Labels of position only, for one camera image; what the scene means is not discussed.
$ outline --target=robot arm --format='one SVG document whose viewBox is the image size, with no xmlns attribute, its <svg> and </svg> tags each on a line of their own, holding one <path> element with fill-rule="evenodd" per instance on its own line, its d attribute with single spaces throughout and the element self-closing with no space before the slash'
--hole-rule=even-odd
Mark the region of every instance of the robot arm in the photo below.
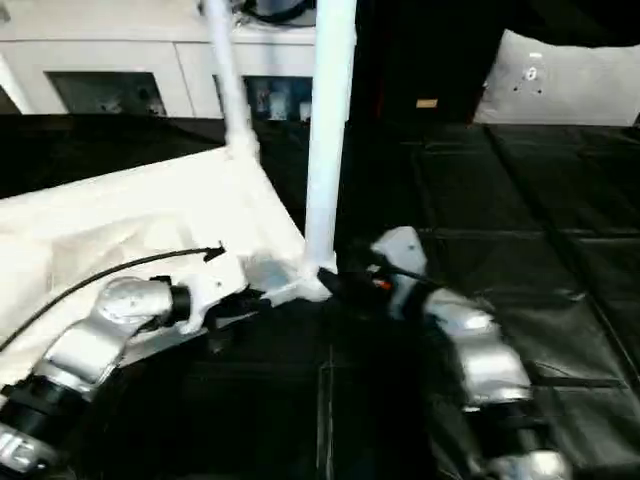
<svg viewBox="0 0 640 480">
<path fill-rule="evenodd" d="M 175 339 L 201 330 L 209 308 L 246 285 L 230 254 L 176 286 L 134 277 L 108 283 L 87 318 L 67 328 L 26 378 L 3 388 L 0 476 L 30 476 L 58 461 L 68 432 L 142 329 L 173 332 L 173 343 L 162 348 L 181 343 Z"/>
<path fill-rule="evenodd" d="M 361 298 L 371 304 L 376 290 L 379 296 L 384 292 L 389 316 L 397 321 L 404 319 L 414 287 L 426 287 L 417 313 L 426 321 L 435 319 L 453 346 L 459 367 L 455 380 L 464 393 L 462 412 L 484 457 L 478 473 L 499 480 L 571 478 L 536 408 L 520 356 L 481 305 L 426 278 L 427 259 L 415 230 L 390 230 L 359 255 L 356 268 L 368 276 L 357 278 L 369 283 Z"/>
<path fill-rule="evenodd" d="M 480 306 L 447 289 L 431 293 L 424 314 L 438 319 L 460 364 L 463 407 L 486 461 L 500 480 L 567 480 L 571 472 L 551 443 L 520 356 Z"/>
</svg>

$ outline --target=white pole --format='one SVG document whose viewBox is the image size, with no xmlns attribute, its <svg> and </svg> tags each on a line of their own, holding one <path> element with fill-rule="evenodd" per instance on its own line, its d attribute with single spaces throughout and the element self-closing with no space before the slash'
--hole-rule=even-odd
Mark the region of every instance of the white pole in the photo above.
<svg viewBox="0 0 640 480">
<path fill-rule="evenodd" d="M 11 101 L 16 107 L 18 107 L 18 110 L 20 110 L 21 113 L 34 113 L 33 108 L 31 108 L 31 104 L 27 100 L 27 96 L 20 87 L 16 77 L 13 76 L 13 73 L 9 68 L 9 64 L 7 64 L 2 54 L 0 54 L 0 86 L 2 86 Z"/>
<path fill-rule="evenodd" d="M 207 30 L 213 44 L 216 75 L 227 126 L 227 147 L 233 157 L 258 158 L 258 141 L 251 128 L 251 112 L 234 60 L 233 14 L 228 0 L 205 0 Z"/>
<path fill-rule="evenodd" d="M 344 124 L 349 114 L 357 0 L 319 0 L 307 179 L 305 260 L 335 265 L 335 232 Z"/>
</svg>

